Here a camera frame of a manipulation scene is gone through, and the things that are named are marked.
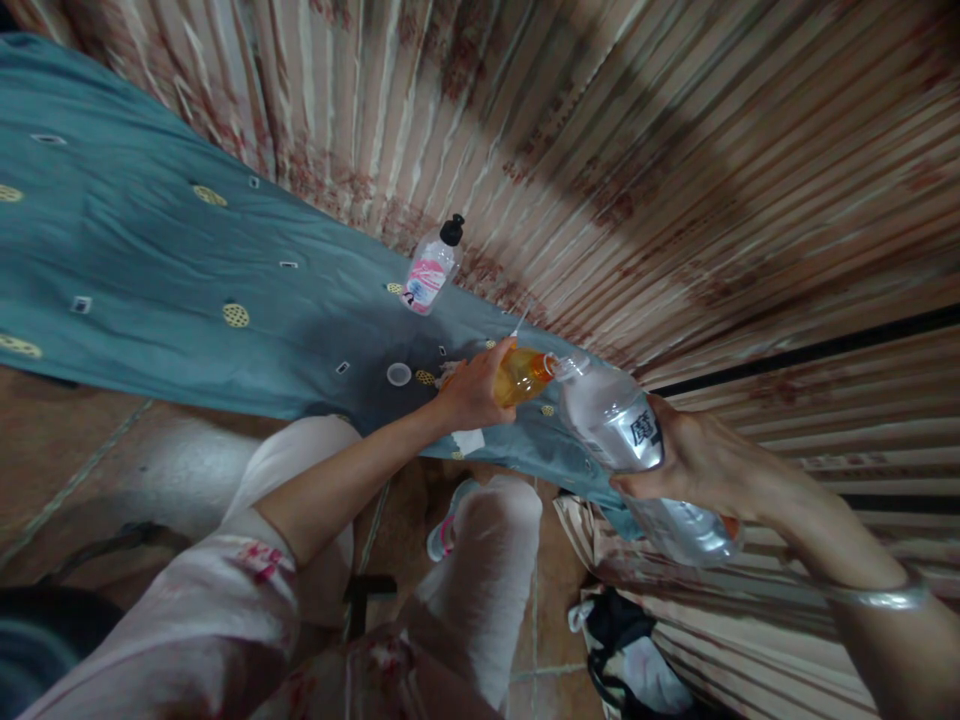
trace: small white cup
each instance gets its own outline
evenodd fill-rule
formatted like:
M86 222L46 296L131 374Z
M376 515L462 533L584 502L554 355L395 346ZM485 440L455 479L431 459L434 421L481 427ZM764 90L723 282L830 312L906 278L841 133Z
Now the small white cup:
M403 387L410 382L411 377L413 377L413 373L403 363L394 363L387 368L387 382L395 387Z

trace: sneaker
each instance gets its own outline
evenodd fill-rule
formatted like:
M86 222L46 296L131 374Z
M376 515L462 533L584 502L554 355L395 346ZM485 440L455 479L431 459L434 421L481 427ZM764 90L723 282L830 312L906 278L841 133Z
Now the sneaker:
M471 477L460 483L457 489L453 491L447 516L427 535L427 555L434 562L440 562L453 550L453 543L444 542L444 535L448 534L448 528L453 524L453 518L457 515L457 508L463 499L474 490L479 489L480 483Z

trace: white pants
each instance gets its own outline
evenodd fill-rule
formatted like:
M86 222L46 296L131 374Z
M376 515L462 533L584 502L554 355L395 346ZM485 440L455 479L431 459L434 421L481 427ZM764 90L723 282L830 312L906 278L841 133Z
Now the white pants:
M227 518L273 488L360 440L336 417L304 418L254 453ZM462 677L492 707L503 707L537 557L542 505L527 483L497 476L468 495L454 520L455 547L401 610L410 639ZM342 624L353 564L348 526L301 572L305 622Z

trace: black bottle cap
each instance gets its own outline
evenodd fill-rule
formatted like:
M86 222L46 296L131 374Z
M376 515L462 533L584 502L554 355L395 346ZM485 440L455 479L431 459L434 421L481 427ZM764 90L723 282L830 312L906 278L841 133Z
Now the black bottle cap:
M447 220L443 224L443 227L440 228L440 239L450 247L459 245L460 239L463 237L464 222L462 215L454 215L452 219Z

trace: blue cloth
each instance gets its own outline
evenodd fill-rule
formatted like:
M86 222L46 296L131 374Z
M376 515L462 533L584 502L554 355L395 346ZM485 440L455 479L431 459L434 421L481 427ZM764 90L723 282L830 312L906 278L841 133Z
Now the blue cloth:
M338 413L368 434L436 392L416 381L390 385L391 363L439 375L442 362L516 324L459 288L429 317L409 312L386 289L402 282L405 258L256 178L83 55L5 35L0 96L0 361L8 365L233 412ZM78 297L89 298L87 312ZM227 324L230 304L243 307L246 326ZM529 326L520 340L573 350ZM485 430L486 447L470 459L567 488L614 511L621 534L639 536L607 474L558 414L541 413L558 400L550 387L518 408L516 425ZM448 437L425 454L449 458L456 449Z

